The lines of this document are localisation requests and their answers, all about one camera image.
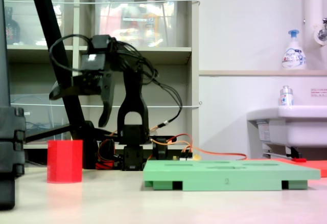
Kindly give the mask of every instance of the soap dispenser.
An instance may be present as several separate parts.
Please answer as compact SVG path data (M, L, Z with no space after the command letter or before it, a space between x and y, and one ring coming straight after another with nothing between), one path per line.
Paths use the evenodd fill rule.
M283 70L305 70L307 69L307 58L297 41L296 35L298 30L291 30L288 34L291 35L291 42L286 49L284 59L282 61Z

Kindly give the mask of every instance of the white sink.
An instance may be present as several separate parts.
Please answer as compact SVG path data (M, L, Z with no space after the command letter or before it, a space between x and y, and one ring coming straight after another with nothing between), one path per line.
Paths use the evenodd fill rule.
M254 110L260 140L287 147L327 147L327 106L293 105Z

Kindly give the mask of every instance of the robotic arm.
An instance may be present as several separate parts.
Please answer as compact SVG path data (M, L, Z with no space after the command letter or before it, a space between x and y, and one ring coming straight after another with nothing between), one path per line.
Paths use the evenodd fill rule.
M81 58L81 68L74 69L61 65L53 55L56 45L69 37L81 37L88 49ZM142 86L154 82L167 91L182 107L178 93L165 84L159 83L155 78L158 75L152 64L131 45L117 41L109 35L96 35L91 39L83 35L69 35L57 40L49 49L50 59L54 65L68 71L79 72L80 75L71 78L70 82L57 84L50 93L50 99L56 100L67 96L100 95L103 102L103 111L99 118L99 127L106 126L113 104L114 72L123 72L126 97L122 103L117 119L117 138L120 144L126 145L123 156L123 170L142 170L143 148L142 144L150 143L148 109L142 98ZM150 72L144 71L144 65ZM142 124L125 124L125 116L129 112L136 112L141 116ZM164 121L158 127L163 127L173 121ZM167 147L154 147L166 155Z

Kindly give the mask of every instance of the white shelving unit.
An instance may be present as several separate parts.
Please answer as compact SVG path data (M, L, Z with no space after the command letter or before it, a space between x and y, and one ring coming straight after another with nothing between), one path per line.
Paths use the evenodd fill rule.
M94 2L94 0L73 0L72 33L92 37L95 33L95 6L79 4ZM198 106L198 3L178 2L177 15L177 45L178 47L139 48L141 54L148 58L159 71L159 81L171 85L180 94L185 106ZM81 54L87 49L86 43L78 38L72 44L65 46L67 56L72 66L78 68ZM8 46L10 60L11 93L12 94L46 94L52 89L55 76L51 68L46 46L11 45ZM143 88L143 97L148 106L176 106L174 100L160 87L150 84ZM114 105L121 105L125 96L122 75L117 74ZM80 97L83 105L101 105L100 97ZM98 124L101 108L84 107L84 116L95 126ZM178 108L149 108L149 126L176 115ZM110 120L105 129L116 130L118 108L113 108ZM178 119L169 126L157 131L159 135L176 135L189 133L193 136L194 145L198 146L199 125L198 109L184 108ZM129 116L126 122L135 122L137 117ZM46 145L26 145L25 148L46 148ZM170 146L171 149L181 149L184 146Z

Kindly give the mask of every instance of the label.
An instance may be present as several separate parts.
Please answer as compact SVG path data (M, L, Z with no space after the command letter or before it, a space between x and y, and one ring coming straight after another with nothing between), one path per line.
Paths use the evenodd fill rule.
M312 88L311 97L327 97L327 88Z
M258 124L259 138L261 141L270 141L269 125L267 123Z
M146 22L145 18L123 18L123 21L138 21L138 22Z
M282 94L281 95L281 105L294 105L292 94Z
M284 59L282 61L282 67L293 68L306 64L306 56L300 49L287 49Z

